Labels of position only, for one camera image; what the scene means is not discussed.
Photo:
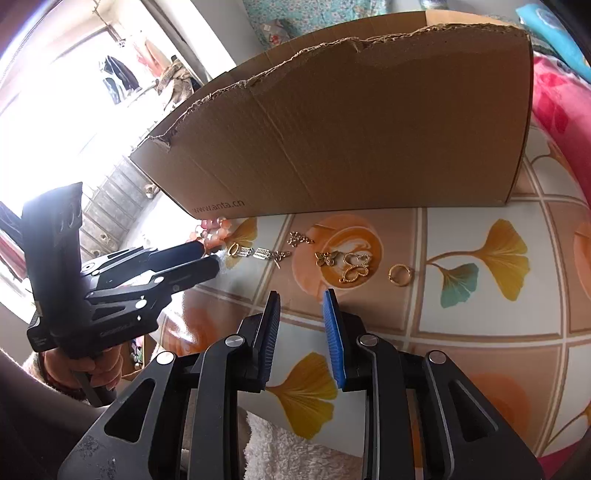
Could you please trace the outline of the left hand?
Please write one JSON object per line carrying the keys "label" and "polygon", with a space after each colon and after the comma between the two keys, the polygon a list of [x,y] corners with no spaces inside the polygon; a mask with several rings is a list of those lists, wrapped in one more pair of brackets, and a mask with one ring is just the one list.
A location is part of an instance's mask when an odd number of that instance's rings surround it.
{"label": "left hand", "polygon": [[120,345],[103,351],[94,359],[70,359],[59,348],[43,352],[42,358],[48,376],[60,386],[72,389],[80,387],[75,372],[89,374],[92,387],[105,386],[108,390],[114,389],[122,376]]}

